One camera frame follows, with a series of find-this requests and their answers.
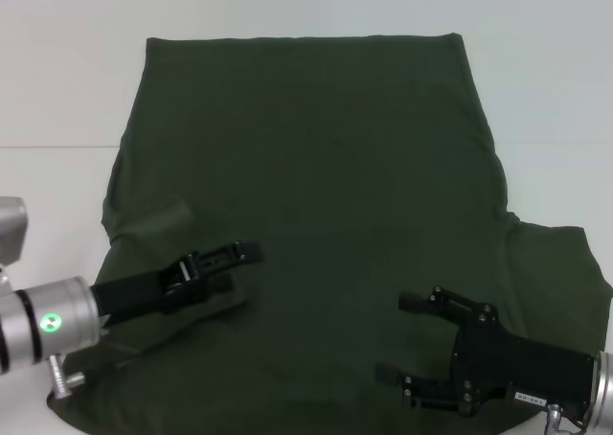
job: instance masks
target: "white table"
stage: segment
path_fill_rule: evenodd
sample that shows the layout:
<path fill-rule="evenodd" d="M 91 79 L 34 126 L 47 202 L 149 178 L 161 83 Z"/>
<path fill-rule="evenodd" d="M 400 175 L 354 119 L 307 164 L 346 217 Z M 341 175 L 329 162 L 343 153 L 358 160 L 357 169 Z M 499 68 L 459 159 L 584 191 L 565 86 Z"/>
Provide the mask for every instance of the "white table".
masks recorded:
<path fill-rule="evenodd" d="M 510 209 L 584 227 L 613 280 L 612 18 L 610 0 L 0 0 L 0 195 L 25 197 L 31 216 L 13 285 L 95 278 L 147 37 L 451 32 L 464 36 Z M 2 433 L 78 433 L 47 410 L 48 388 L 41 367 L 2 377 Z"/>

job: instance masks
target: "green t-shirt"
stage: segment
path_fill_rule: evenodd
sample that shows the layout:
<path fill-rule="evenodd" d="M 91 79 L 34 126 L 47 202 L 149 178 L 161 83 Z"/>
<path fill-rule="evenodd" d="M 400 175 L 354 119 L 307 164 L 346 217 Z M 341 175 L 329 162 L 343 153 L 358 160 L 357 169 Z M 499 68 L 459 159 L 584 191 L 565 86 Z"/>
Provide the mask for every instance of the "green t-shirt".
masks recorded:
<path fill-rule="evenodd" d="M 101 375 L 49 404 L 95 435 L 478 435 L 532 414 L 410 410 L 376 383 L 376 362 L 448 372 L 456 329 L 398 311 L 403 290 L 444 286 L 514 333 L 604 344 L 611 288 L 581 229 L 507 211 L 456 34 L 150 39 L 103 224 L 98 283 L 234 240 L 265 262 L 235 271 L 236 292 L 68 357 Z"/>

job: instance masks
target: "green light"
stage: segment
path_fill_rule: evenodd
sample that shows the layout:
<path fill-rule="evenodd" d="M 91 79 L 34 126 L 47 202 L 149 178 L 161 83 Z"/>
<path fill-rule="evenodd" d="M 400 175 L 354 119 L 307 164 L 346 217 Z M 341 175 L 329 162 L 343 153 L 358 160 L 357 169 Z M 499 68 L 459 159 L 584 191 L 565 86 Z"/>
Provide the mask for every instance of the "green light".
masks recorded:
<path fill-rule="evenodd" d="M 40 328 L 44 332 L 56 332 L 61 327 L 61 317 L 56 313 L 48 313 L 40 319 Z"/>

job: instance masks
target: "metal cylinder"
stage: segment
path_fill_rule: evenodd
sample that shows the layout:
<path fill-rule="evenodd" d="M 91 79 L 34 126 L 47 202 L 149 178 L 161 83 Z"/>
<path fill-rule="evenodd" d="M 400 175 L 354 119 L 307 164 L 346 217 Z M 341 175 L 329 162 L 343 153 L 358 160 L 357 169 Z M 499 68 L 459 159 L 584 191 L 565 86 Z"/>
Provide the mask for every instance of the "metal cylinder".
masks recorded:
<path fill-rule="evenodd" d="M 100 340 L 98 308 L 79 277 L 0 296 L 2 372 Z"/>
<path fill-rule="evenodd" d="M 588 434 L 613 434 L 613 355 L 601 352 L 595 371 Z"/>

